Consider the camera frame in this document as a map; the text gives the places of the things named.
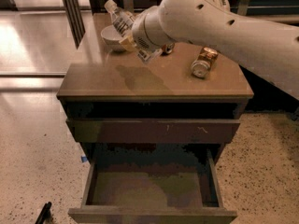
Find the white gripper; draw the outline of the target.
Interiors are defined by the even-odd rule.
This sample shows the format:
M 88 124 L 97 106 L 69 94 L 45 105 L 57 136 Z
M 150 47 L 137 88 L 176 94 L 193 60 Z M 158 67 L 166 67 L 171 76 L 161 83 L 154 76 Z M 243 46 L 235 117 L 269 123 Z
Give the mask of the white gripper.
M 149 63 L 153 58 L 163 55 L 162 47 L 174 43 L 174 40 L 163 31 L 158 7 L 153 6 L 136 17 L 132 33 L 125 35 L 119 43 L 127 51 L 138 50 L 137 56 L 141 61 Z

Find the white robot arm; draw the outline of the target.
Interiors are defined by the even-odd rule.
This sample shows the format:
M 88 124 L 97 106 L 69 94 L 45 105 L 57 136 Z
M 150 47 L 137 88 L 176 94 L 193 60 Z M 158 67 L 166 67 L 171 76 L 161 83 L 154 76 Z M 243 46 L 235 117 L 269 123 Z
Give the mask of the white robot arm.
M 155 51 L 184 42 L 210 47 L 299 99 L 299 28 L 240 16 L 227 0 L 162 0 L 139 14 L 121 41 Z

